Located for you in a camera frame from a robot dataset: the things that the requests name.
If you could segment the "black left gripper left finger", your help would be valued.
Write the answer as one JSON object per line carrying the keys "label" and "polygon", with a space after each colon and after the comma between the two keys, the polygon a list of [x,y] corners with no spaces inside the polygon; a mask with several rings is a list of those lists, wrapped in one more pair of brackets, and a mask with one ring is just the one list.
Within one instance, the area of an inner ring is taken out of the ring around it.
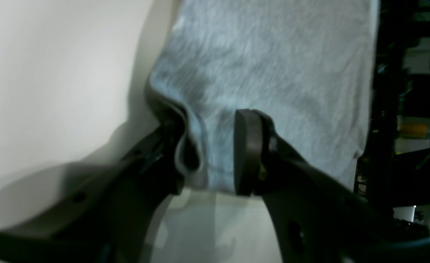
{"label": "black left gripper left finger", "polygon": [[125,263],[140,259],[152,217],[183,176],[174,153],[184,132],[165,121],[119,163],[97,170],[57,204],[0,230],[0,260],[9,263]]}

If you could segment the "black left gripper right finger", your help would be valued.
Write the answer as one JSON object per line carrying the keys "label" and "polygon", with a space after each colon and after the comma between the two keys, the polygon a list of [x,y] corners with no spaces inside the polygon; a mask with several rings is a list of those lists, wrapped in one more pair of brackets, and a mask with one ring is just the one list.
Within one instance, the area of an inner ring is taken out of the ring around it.
{"label": "black left gripper right finger", "polygon": [[284,263],[430,263],[430,236],[410,236],[307,163],[261,111],[235,112],[234,185],[262,198]]}

